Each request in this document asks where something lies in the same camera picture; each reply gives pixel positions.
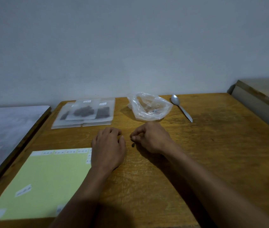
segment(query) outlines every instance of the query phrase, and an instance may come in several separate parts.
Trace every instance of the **plastic bag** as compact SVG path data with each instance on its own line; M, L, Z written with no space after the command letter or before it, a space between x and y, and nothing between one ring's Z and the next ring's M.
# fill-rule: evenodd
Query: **plastic bag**
M128 107L137 120L155 121L165 117L172 109L172 103L157 95L137 93L127 96Z

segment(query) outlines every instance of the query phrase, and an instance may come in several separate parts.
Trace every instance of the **white wall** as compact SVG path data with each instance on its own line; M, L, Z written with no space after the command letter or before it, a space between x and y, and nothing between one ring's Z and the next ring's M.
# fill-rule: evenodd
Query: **white wall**
M269 76L269 0L0 0L0 106L226 92Z

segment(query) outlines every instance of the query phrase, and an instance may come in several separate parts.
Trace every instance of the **spoon handle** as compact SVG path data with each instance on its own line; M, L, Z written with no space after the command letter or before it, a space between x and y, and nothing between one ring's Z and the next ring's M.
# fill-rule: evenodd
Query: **spoon handle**
M190 120L190 122L192 123L193 122L193 119L191 118L191 116L183 109L182 106L180 106L180 109L183 111L183 113L185 114L185 116L188 118L188 120Z

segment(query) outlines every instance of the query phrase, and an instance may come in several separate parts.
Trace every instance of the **human hand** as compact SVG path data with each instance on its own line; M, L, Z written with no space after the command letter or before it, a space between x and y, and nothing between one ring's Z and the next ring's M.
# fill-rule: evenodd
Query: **human hand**
M151 153L164 154L168 147L174 143L169 133L155 122L147 122L139 126L131 133L130 138Z
M117 140L121 133L121 130L114 127L106 127L98 132L91 142L91 167L99 167L111 173L123 162L126 154L125 140L123 136Z

